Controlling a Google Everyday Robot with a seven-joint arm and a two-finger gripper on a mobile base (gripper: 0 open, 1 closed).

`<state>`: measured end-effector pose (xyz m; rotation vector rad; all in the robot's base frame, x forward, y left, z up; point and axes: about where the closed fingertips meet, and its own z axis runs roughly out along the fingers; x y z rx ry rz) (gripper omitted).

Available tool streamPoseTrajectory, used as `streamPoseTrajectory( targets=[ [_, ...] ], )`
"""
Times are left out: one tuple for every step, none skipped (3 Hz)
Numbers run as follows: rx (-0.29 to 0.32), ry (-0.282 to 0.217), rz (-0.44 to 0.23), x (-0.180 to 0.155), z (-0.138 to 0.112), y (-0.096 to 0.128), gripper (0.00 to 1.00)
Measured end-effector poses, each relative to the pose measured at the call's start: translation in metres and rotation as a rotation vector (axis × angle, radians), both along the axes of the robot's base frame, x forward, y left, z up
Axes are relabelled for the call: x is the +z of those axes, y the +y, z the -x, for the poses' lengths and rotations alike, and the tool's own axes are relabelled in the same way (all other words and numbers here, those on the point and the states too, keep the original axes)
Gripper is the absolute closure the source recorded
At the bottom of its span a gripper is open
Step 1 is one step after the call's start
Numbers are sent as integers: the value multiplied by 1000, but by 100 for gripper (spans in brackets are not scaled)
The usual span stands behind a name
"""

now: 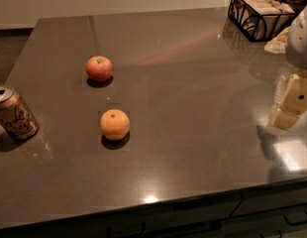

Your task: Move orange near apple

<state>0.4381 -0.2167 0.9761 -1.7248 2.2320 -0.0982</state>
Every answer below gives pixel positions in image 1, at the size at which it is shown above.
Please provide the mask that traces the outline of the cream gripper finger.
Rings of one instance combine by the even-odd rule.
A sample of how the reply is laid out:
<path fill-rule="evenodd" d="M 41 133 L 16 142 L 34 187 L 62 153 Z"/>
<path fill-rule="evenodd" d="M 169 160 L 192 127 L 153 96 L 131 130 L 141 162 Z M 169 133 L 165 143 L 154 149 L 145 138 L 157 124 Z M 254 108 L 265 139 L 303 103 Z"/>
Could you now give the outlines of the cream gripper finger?
<path fill-rule="evenodd" d="M 288 77 L 283 75 L 277 85 L 276 85 L 276 89 L 275 89 L 275 93 L 274 93 L 274 102 L 275 103 L 279 103 L 282 100 L 283 94 L 285 92 L 286 86 L 287 86 L 287 82 L 288 82 Z"/>
<path fill-rule="evenodd" d="M 281 131 L 291 129 L 307 111 L 307 73 L 293 73 L 288 77 L 282 100 L 272 106 L 269 126 Z"/>

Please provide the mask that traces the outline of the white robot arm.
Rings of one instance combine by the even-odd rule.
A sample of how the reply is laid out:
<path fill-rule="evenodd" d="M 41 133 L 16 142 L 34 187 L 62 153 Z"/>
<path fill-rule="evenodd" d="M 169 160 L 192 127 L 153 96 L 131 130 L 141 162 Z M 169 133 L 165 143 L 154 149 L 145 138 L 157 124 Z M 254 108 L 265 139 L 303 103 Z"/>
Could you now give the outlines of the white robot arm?
<path fill-rule="evenodd" d="M 291 129 L 307 111 L 307 5 L 291 23 L 285 43 L 287 61 L 299 69 L 278 81 L 266 125 L 271 135 Z"/>

